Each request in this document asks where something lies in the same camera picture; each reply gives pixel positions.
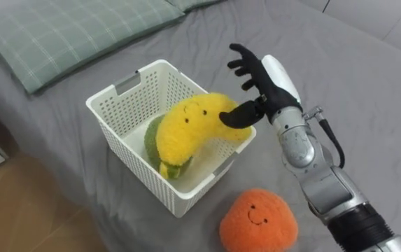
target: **wooden floor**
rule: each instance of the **wooden floor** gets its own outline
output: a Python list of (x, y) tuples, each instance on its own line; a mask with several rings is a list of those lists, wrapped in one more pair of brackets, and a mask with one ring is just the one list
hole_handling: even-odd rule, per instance
[(11, 155), (0, 165), (0, 252), (106, 251), (90, 212), (69, 202), (40, 162)]

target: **green plush toy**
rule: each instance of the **green plush toy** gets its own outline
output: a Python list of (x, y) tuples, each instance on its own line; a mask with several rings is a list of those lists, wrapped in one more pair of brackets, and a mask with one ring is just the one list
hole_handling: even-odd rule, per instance
[(144, 136), (144, 145), (146, 146), (146, 151), (149, 156), (150, 164), (153, 167), (159, 167), (160, 163), (164, 163), (165, 167), (167, 168), (166, 172), (162, 175), (165, 179), (176, 179), (180, 175), (183, 175), (186, 168), (188, 168), (189, 164), (191, 163), (192, 158), (190, 158), (186, 163), (182, 164), (181, 166), (172, 165), (163, 162), (160, 159), (160, 154), (158, 153), (157, 149), (157, 131), (158, 126), (160, 126), (161, 121), (163, 120), (164, 115), (161, 115), (149, 124), (149, 127), (146, 131), (146, 135)]

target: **stuffed toy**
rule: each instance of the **stuffed toy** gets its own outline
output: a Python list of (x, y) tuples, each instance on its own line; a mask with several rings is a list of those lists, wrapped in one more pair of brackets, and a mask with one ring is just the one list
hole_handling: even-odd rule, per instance
[(282, 198), (255, 188), (238, 197), (219, 232), (228, 252), (282, 252), (296, 242), (298, 226)]
[(236, 107), (235, 101), (218, 93), (198, 94), (180, 101), (154, 119), (146, 130), (144, 143), (150, 164), (163, 178), (177, 179), (209, 139), (245, 141), (251, 134), (250, 127), (233, 129), (219, 118), (220, 112)]

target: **robotic arm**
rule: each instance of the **robotic arm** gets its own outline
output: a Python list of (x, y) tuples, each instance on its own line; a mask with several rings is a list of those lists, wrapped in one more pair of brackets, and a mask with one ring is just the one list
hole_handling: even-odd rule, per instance
[[(346, 252), (401, 252), (401, 236), (387, 226), (368, 199), (342, 169), (343, 151), (323, 117), (315, 107), (303, 113), (298, 92), (281, 63), (271, 55), (259, 60), (251, 51), (232, 44), (242, 59), (228, 64), (238, 68), (238, 76), (251, 75), (243, 90), (256, 86), (260, 96), (248, 101), (220, 119), (229, 127), (243, 128), (267, 116), (274, 126), (283, 149), (283, 164), (299, 181), (309, 209), (328, 228)], [(330, 151), (321, 145), (309, 121), (317, 119), (340, 155), (333, 164)]]

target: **basket handle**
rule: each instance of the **basket handle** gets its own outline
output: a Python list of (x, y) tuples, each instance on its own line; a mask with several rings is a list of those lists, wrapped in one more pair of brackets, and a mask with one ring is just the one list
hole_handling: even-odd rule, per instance
[(219, 167), (217, 167), (217, 169), (213, 172), (214, 176), (219, 176), (219, 174), (221, 172), (223, 172), (223, 170), (225, 168), (228, 167), (228, 165), (230, 165), (232, 162), (234, 162), (234, 160), (237, 158), (238, 153), (234, 152), (233, 154), (231, 154), (231, 156), (229, 156)]
[(124, 94), (126, 91), (136, 87), (141, 83), (141, 73), (136, 70), (134, 73), (118, 81), (115, 84), (116, 93), (118, 95)]

